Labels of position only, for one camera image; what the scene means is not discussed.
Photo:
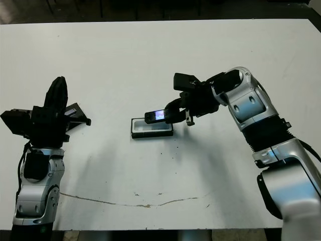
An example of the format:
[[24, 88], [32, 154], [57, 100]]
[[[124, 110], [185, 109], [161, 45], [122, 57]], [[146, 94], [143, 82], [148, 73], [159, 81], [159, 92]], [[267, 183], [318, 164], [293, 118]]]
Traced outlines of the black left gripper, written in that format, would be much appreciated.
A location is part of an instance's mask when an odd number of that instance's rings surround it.
[[28, 139], [37, 148], [61, 148], [69, 141], [67, 131], [80, 124], [91, 125], [89, 119], [78, 106], [67, 106], [68, 89], [65, 77], [57, 77], [46, 93], [44, 107], [35, 106], [28, 127]]

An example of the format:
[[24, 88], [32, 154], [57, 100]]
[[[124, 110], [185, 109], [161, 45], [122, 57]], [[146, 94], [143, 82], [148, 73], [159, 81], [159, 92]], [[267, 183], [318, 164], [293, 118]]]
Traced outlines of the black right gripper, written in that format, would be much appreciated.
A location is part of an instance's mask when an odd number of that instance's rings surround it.
[[195, 123], [193, 117], [201, 117], [217, 112], [219, 102], [214, 98], [212, 86], [207, 82], [191, 81], [194, 88], [189, 88], [180, 93], [177, 98], [165, 106], [167, 111], [165, 122], [167, 124], [180, 123], [186, 120], [188, 126]]

